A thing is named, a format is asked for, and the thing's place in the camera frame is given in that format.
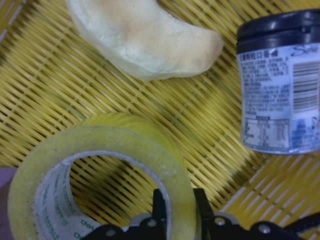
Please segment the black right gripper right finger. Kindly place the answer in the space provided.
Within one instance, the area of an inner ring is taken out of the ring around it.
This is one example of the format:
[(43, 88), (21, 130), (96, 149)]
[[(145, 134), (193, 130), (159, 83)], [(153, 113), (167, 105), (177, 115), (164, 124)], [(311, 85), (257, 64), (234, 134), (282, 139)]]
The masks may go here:
[(229, 213), (214, 212), (205, 190), (193, 190), (199, 213), (197, 240), (301, 240), (301, 234), (320, 226), (320, 213), (300, 218), (284, 227), (270, 221), (258, 221), (249, 229), (243, 228)]

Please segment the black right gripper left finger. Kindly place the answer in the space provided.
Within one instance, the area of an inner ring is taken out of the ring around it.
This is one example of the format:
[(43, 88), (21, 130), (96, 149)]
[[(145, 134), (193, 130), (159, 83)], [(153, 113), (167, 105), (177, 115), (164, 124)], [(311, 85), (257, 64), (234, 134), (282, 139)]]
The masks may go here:
[(83, 237), (84, 240), (166, 240), (166, 204), (159, 189), (153, 191), (152, 212), (134, 216), (124, 230), (112, 224), (102, 225)]

